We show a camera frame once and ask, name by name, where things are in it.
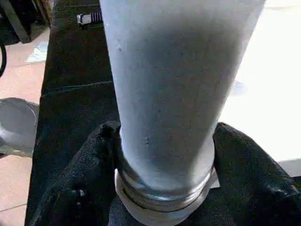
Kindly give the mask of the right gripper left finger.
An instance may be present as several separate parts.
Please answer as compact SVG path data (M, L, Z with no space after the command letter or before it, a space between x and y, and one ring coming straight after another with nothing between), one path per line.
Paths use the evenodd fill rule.
M116 196L114 174L120 149L119 121L107 121L51 182L33 216L32 226L106 226Z

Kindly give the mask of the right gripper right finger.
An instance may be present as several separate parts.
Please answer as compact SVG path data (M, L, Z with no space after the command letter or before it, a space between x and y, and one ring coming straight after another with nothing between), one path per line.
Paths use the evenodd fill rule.
M298 226L301 188L254 140L219 123L214 132L220 187L188 218L190 226Z

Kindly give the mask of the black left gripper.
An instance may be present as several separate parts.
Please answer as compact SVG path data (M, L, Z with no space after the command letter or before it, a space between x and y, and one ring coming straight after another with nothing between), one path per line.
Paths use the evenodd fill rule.
M102 24L102 13L91 12L89 14L78 14L77 15L77 23L78 24Z

